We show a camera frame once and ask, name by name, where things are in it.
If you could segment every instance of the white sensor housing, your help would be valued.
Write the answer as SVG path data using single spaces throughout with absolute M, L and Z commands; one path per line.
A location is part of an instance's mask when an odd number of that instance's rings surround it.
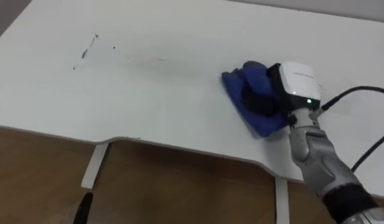
M 321 99 L 312 67 L 297 62 L 283 62 L 279 72 L 284 90 L 290 95 Z

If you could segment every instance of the black object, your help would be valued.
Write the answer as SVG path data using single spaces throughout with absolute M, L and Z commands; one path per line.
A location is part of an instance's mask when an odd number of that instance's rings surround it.
M 73 224 L 86 224 L 88 221 L 88 215 L 90 213 L 91 204 L 93 200 L 93 194 L 88 192 L 82 198 L 80 206 L 78 206 L 77 213 L 75 214 L 75 218 Z
M 376 86 L 356 86 L 356 87 L 350 88 L 348 90 L 345 90 L 344 92 L 342 92 L 338 96 L 334 97 L 333 99 L 331 99 L 330 101 L 328 101 L 327 103 L 322 105 L 321 109 L 323 110 L 323 113 L 325 111 L 327 111 L 328 109 L 330 109 L 330 107 L 335 105 L 339 100 L 341 100 L 343 97 L 345 97 L 349 93 L 352 93 L 352 92 L 355 92 L 355 91 L 358 91 L 358 90 L 375 91 L 375 92 L 383 93 L 384 94 L 384 88 L 380 88 L 380 87 L 376 87 Z M 359 160 L 351 168 L 352 172 L 355 172 L 356 169 L 358 169 L 358 167 L 367 159 L 367 157 L 370 156 L 374 152 L 374 150 L 376 150 L 383 143 L 384 143 L 384 136 L 380 140 L 378 140 L 372 147 L 370 147 L 370 149 L 368 149 L 359 158 Z
M 263 64 L 255 61 L 248 61 L 243 64 L 243 68 L 252 66 L 265 67 Z M 241 102 L 249 111 L 256 114 L 272 116 L 279 112 L 278 102 L 272 96 L 254 93 L 248 83 L 245 83 L 241 89 Z
M 339 224 L 358 212 L 378 207 L 372 196 L 356 184 L 331 190 L 322 201 L 330 216 Z
M 344 92 L 342 92 L 341 94 L 339 94 L 338 96 L 334 97 L 333 99 L 331 99 L 329 102 L 325 103 L 321 109 L 323 111 L 327 111 L 330 107 L 332 107 L 336 102 L 338 102 L 339 100 L 341 100 L 341 98 L 345 97 L 346 95 L 348 95 L 349 93 L 351 92 L 355 92 L 355 91 L 358 91 L 358 90 L 368 90 L 368 91 L 376 91 L 376 92 L 379 92 L 379 93 L 383 93 L 384 94 L 384 88 L 380 88 L 380 87 L 375 87 L 375 86 L 356 86 L 356 87 L 352 87 L 348 90 L 345 90 Z
M 358 161 L 351 168 L 352 172 L 355 172 L 356 169 L 358 169 L 358 167 L 367 159 L 367 157 L 370 156 L 374 152 L 374 150 L 376 150 L 383 143 L 384 143 L 384 136 L 380 140 L 378 140 L 376 143 L 374 143 L 374 145 L 372 147 L 370 147 L 370 149 L 368 149 L 368 151 L 365 152 L 365 154 L 363 154 L 358 159 Z

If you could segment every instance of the sensor device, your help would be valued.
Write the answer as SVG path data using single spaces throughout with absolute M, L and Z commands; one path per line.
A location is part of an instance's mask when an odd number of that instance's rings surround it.
M 319 85 L 310 66 L 297 62 L 276 63 L 268 69 L 267 75 L 279 95 L 282 113 L 289 114 L 299 108 L 319 109 Z

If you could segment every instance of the blue cloth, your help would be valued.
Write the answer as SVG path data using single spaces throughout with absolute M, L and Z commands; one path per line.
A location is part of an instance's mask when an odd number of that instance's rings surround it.
M 280 112 L 272 116 L 257 114 L 248 110 L 241 101 L 241 90 L 244 84 L 248 84 L 254 93 L 277 99 L 271 82 L 266 76 L 266 67 L 264 65 L 257 63 L 242 69 L 236 69 L 231 73 L 223 72 L 222 81 L 237 110 L 260 136 L 268 137 L 273 132 L 288 125 L 287 119 Z

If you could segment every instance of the wooden floor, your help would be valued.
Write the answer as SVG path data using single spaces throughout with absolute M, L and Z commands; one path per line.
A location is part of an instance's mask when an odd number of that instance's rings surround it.
M 72 223 L 93 148 L 0 128 L 0 224 Z M 274 223 L 258 166 L 135 142 L 111 145 L 93 193 L 89 224 Z M 305 186 L 289 199 L 291 223 L 333 223 Z

